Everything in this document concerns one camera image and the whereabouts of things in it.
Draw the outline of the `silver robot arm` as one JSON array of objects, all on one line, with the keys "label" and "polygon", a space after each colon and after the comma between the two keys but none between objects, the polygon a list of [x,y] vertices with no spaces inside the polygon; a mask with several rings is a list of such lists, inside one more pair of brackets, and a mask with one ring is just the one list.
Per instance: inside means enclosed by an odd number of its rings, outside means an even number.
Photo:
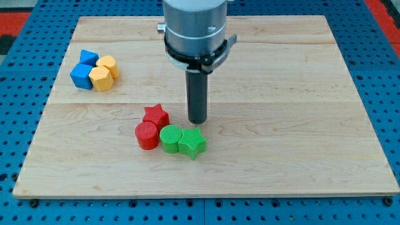
[{"label": "silver robot arm", "polygon": [[205,56],[225,40],[226,0],[164,0],[167,46],[186,56]]}]

